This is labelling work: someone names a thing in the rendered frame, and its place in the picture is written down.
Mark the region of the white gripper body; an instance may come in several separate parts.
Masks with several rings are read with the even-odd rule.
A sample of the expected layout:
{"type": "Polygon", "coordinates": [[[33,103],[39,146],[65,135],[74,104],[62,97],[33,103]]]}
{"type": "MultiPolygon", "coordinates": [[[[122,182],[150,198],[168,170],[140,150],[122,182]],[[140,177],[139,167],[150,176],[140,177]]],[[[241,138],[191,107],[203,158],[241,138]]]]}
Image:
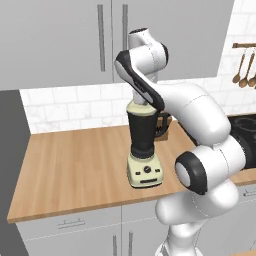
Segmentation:
{"type": "Polygon", "coordinates": [[[139,104],[139,105],[148,104],[148,102],[136,90],[133,90],[133,101],[135,104],[139,104]]]}

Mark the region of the cream blender lid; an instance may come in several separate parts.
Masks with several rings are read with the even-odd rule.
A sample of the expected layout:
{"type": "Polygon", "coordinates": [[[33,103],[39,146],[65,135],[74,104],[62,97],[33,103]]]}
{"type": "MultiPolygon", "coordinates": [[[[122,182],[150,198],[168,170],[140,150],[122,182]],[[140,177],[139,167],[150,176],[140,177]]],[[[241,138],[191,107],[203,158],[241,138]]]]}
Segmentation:
{"type": "Polygon", "coordinates": [[[126,111],[136,116],[152,116],[157,112],[150,104],[136,104],[134,101],[127,105],[126,111]]]}

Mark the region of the cream and black blender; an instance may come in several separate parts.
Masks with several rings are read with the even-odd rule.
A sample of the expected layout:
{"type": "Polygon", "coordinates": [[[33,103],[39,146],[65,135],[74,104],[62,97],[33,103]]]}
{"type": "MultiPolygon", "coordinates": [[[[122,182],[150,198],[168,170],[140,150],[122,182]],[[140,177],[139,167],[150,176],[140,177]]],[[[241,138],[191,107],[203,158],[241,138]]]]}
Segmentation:
{"type": "Polygon", "coordinates": [[[127,176],[133,188],[149,188],[163,182],[163,168],[155,153],[154,140],[168,129],[169,114],[128,112],[131,150],[127,158],[127,176]]]}

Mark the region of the brown wooden hanging spoon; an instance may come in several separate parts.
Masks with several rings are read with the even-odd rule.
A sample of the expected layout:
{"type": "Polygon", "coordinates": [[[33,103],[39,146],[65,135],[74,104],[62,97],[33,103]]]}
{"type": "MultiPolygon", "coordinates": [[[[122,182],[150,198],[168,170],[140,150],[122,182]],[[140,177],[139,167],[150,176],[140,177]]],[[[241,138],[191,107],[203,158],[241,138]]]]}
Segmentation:
{"type": "MultiPolygon", "coordinates": [[[[249,72],[250,72],[251,66],[252,66],[253,61],[254,61],[254,57],[255,57],[255,53],[253,52],[253,53],[252,53],[252,55],[251,55],[251,58],[250,58],[250,62],[249,62],[249,66],[248,66],[248,72],[247,72],[248,74],[247,74],[247,76],[249,75],[249,72]]],[[[252,78],[250,78],[250,79],[248,80],[248,85],[249,85],[249,87],[253,87],[255,84],[256,84],[256,77],[255,77],[255,75],[254,75],[252,78]]]]}
{"type": "Polygon", "coordinates": [[[248,75],[249,75],[254,57],[255,57],[255,52],[253,51],[253,53],[251,54],[251,57],[250,57],[250,61],[249,61],[249,64],[248,64],[246,75],[242,80],[239,81],[239,87],[241,87],[241,88],[244,88],[248,84],[248,75]]]}
{"type": "Polygon", "coordinates": [[[241,57],[241,61],[240,61],[240,64],[239,64],[238,72],[237,72],[237,74],[232,79],[232,82],[234,84],[236,84],[236,83],[238,83],[240,81],[240,72],[241,72],[241,68],[242,68],[242,65],[243,65],[243,62],[244,62],[244,59],[245,59],[245,55],[246,55],[246,50],[244,51],[244,53],[243,53],[243,55],[241,57]]]}

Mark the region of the black hob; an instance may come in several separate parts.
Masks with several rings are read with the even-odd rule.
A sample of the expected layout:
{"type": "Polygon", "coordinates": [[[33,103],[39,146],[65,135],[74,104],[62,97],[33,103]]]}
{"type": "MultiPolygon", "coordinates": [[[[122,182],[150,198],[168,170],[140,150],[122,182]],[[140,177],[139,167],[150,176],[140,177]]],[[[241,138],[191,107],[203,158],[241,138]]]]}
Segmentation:
{"type": "Polygon", "coordinates": [[[245,169],[256,168],[256,114],[228,117],[231,135],[242,144],[246,154],[245,169]]]}

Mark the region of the grey drawer front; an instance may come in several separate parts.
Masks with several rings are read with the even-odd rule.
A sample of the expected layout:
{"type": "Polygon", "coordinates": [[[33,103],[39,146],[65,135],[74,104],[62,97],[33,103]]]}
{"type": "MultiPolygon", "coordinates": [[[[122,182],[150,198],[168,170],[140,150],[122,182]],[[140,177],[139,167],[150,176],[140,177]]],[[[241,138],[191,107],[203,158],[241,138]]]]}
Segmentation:
{"type": "Polygon", "coordinates": [[[123,205],[121,207],[122,229],[129,228],[132,224],[150,221],[155,222],[161,230],[166,230],[167,226],[161,224],[156,217],[155,206],[156,200],[123,205]]]}
{"type": "Polygon", "coordinates": [[[121,222],[121,207],[103,208],[16,224],[24,240],[43,238],[78,230],[101,228],[121,222]]]}
{"type": "Polygon", "coordinates": [[[256,209],[256,184],[238,186],[237,189],[239,200],[236,207],[256,209]]]}

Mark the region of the grey base cupboard door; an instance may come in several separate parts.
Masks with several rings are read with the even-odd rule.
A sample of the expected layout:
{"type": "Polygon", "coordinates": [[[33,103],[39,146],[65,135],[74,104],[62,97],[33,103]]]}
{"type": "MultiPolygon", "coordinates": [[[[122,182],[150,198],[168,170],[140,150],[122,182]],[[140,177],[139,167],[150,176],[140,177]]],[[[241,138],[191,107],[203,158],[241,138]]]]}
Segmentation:
{"type": "Polygon", "coordinates": [[[25,241],[29,256],[113,256],[113,235],[117,256],[121,256],[121,226],[79,230],[25,241]]]}
{"type": "Polygon", "coordinates": [[[168,227],[161,230],[155,222],[143,221],[122,229],[122,256],[128,256],[129,231],[133,232],[132,256],[155,256],[167,237],[168,227]]]}

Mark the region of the dark grey fridge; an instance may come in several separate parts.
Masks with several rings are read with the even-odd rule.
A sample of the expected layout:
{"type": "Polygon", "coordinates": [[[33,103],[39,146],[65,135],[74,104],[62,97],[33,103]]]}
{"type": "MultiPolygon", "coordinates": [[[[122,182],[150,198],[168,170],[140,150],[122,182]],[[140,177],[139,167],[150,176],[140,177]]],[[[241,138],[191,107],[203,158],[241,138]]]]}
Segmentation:
{"type": "Polygon", "coordinates": [[[30,129],[20,92],[0,91],[0,256],[28,256],[7,215],[24,159],[30,129]]]}

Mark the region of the grey wall cupboard door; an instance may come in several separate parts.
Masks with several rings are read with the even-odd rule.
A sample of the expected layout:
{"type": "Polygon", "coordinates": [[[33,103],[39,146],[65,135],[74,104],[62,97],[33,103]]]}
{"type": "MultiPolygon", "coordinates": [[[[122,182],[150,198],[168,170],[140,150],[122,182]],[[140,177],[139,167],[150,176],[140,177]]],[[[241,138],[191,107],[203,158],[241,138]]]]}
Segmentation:
{"type": "Polygon", "coordinates": [[[112,0],[114,54],[123,50],[123,4],[128,33],[147,28],[168,49],[160,81],[217,75],[234,0],[112,0]]]}
{"type": "Polygon", "coordinates": [[[112,81],[111,0],[0,0],[0,90],[112,81]],[[103,4],[105,72],[98,4],[103,4]]]}

